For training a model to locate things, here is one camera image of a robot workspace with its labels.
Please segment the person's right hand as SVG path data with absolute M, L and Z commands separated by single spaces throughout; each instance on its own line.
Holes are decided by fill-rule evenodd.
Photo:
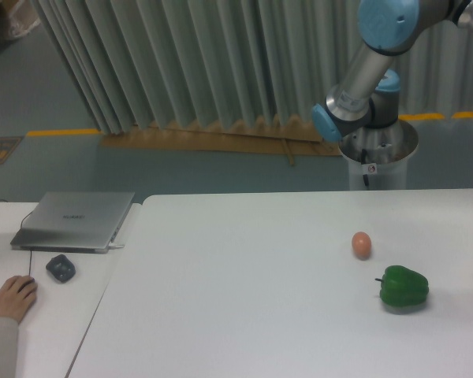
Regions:
M 0 318 L 7 318 L 20 324 L 28 311 L 35 304 L 37 290 L 24 298 L 17 292 L 32 276 L 12 276 L 0 288 Z

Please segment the grey sleeved forearm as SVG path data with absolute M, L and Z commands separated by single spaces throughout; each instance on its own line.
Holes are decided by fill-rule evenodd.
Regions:
M 15 377 L 19 325 L 8 317 L 0 317 L 0 377 Z

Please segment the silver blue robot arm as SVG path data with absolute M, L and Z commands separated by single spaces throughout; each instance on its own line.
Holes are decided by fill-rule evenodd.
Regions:
M 473 1 L 361 1 L 363 40 L 343 80 L 312 108 L 316 131 L 344 156 L 389 164 L 412 155 L 415 129 L 398 119 L 400 78 L 390 66 L 428 28 L 449 20 L 473 32 Z

